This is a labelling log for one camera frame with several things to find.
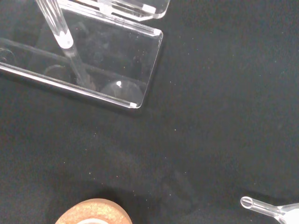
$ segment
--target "clear plastic holder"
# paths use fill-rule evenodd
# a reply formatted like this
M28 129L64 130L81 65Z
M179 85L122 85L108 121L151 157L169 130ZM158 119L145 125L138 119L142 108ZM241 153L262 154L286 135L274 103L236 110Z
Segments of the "clear plastic holder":
M163 33L115 14L160 18L169 0L100 1L0 0L0 70L139 108Z

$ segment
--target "black table surface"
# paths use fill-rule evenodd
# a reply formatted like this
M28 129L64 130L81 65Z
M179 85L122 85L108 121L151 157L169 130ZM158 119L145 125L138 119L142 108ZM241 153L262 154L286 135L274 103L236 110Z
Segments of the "black table surface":
M0 222L90 198L134 224L261 223L299 202L299 3L172 0L138 113L0 77Z

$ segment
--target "glass funnel stem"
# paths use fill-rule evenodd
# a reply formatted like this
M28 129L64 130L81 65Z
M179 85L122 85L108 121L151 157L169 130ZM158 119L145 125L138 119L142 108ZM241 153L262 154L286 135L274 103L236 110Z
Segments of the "glass funnel stem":
M251 197L241 198L241 205L246 209L250 209L267 216L277 217L281 215L278 207L252 199Z

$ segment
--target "transparent test tube rack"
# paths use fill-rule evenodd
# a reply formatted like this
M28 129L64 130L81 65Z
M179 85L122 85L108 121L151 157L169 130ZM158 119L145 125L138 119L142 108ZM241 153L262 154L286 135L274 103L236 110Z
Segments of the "transparent test tube rack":
M139 108L163 38L139 22L169 1L0 0L0 70Z

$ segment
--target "clear acrylic stand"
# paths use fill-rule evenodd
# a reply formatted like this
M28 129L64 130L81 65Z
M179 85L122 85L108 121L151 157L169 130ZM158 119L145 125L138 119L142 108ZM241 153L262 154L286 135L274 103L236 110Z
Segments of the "clear acrylic stand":
M139 108L163 33L132 20L169 1L0 0L0 70Z

